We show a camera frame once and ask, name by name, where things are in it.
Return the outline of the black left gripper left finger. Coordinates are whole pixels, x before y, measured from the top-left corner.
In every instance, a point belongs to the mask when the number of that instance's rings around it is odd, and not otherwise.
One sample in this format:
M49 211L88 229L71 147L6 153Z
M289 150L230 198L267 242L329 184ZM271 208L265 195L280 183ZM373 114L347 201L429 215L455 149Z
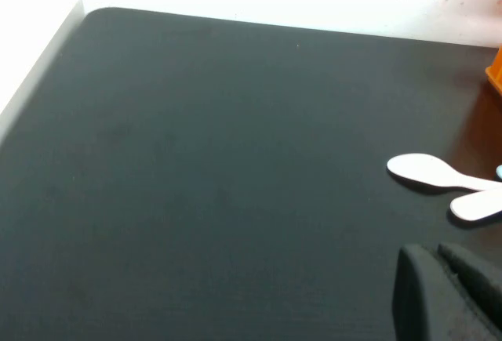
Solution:
M456 290L438 248L401 247L393 319L398 340L493 340Z

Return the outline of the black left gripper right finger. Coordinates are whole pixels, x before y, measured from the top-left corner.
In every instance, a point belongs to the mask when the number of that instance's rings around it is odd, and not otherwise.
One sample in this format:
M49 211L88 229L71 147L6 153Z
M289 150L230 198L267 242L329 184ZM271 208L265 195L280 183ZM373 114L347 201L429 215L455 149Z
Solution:
M457 244L441 243L438 255L472 316L501 340L501 269Z

